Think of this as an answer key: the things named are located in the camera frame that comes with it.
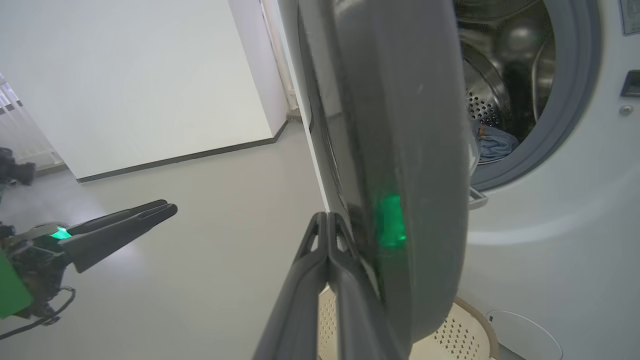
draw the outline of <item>washing machine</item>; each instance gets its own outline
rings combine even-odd
[[[637,358],[639,1],[279,6],[325,206],[398,338],[457,294],[526,360]]]

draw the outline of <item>blue cloth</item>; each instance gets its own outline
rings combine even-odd
[[[487,125],[478,124],[474,129],[474,136],[478,142],[481,163],[502,159],[519,145],[515,136]]]

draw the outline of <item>gray floor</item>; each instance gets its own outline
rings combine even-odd
[[[86,184],[69,171],[11,189],[0,221],[77,224],[156,199],[178,214],[64,285],[51,327],[0,342],[3,359],[249,359],[307,221],[322,211],[300,124],[278,143]],[[58,307],[66,298],[54,300]],[[27,322],[9,318],[0,332]],[[502,360],[519,360],[502,348]]]

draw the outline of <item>black cable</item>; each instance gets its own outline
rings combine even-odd
[[[23,327],[19,327],[18,329],[15,330],[11,330],[10,332],[6,332],[2,335],[0,335],[0,341],[9,338],[10,336],[16,335],[16,334],[20,334],[21,332],[25,332],[27,330],[31,330],[36,326],[42,325],[45,322],[48,322],[49,320],[55,318],[56,316],[60,315],[61,312],[63,312],[68,306],[69,304],[71,304],[71,302],[76,298],[76,289],[71,288],[70,286],[65,286],[63,288],[60,288],[60,290],[67,290],[71,292],[71,296],[69,297],[69,299],[53,314],[45,317],[45,318],[41,318],[38,319],[36,321],[34,321],[33,323],[29,324],[29,325],[25,325]]]

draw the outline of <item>laundry basket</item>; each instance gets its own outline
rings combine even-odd
[[[328,286],[318,305],[318,356],[337,360],[335,294]],[[456,297],[442,326],[413,344],[409,359],[498,360],[498,340],[482,314]]]

